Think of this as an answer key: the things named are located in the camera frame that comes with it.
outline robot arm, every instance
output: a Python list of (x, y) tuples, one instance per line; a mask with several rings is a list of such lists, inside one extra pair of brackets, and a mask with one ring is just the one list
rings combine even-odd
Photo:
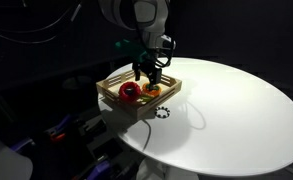
[(157, 58), (163, 50), (173, 51), (175, 48), (175, 42), (164, 34), (169, 15), (168, 0), (99, 0), (99, 4), (108, 21), (129, 30), (136, 30), (140, 36), (147, 55), (143, 61), (133, 62), (136, 80), (139, 80), (142, 71), (150, 81), (150, 88), (158, 84), (161, 68), (169, 66), (171, 57), (166, 64)]

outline wooden crate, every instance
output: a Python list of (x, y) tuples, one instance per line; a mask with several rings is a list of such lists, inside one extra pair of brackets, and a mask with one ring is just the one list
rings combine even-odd
[(144, 83), (149, 82), (147, 76), (141, 72), (140, 80), (135, 81), (135, 73), (133, 70), (124, 72), (115, 77), (99, 81), (96, 83), (97, 91), (103, 95), (112, 105), (116, 105), (126, 111), (134, 119), (140, 120), (141, 116), (150, 110), (154, 110), (166, 100), (174, 96), (181, 90), (182, 81), (176, 78), (162, 75), (161, 82), (158, 84), (162, 88), (159, 96), (153, 98), (149, 102), (126, 103), (119, 99), (118, 90), (125, 82), (135, 82), (140, 87)]

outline table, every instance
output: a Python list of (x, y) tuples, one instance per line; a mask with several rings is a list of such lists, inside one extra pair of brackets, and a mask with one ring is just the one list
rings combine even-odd
[[(124, 66), (109, 77), (131, 70)], [(293, 101), (242, 70), (199, 59), (173, 58), (163, 74), (181, 91), (134, 122), (99, 95), (106, 124), (125, 143), (164, 164), (222, 177), (261, 175), (293, 163)]]

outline white round table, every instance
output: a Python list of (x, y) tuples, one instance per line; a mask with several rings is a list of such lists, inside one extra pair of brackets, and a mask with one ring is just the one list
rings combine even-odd
[[(124, 66), (109, 77), (131, 70)], [(266, 81), (205, 60), (173, 58), (163, 74), (182, 89), (162, 104), (166, 119), (133, 122), (99, 95), (106, 124), (129, 146), (164, 164), (204, 175), (239, 177), (293, 163), (293, 101)]]

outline wooden tray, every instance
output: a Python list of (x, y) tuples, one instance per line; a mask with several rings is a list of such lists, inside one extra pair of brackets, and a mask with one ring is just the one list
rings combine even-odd
[(154, 110), (157, 106), (160, 106), (166, 100), (174, 96), (180, 91), (182, 86), (181, 80), (162, 75), (161, 82), (158, 84), (162, 88), (162, 92), (159, 96), (148, 102), (138, 101), (131, 104), (119, 99), (118, 90), (125, 82), (135, 82), (142, 87), (142, 85), (149, 82), (149, 80), (147, 76), (141, 72), (140, 80), (135, 81), (135, 73), (133, 70), (130, 70), (115, 77), (99, 81), (96, 83), (96, 87), (98, 93), (109, 100), (111, 104), (119, 106), (136, 120), (139, 120), (144, 113), (149, 110)]

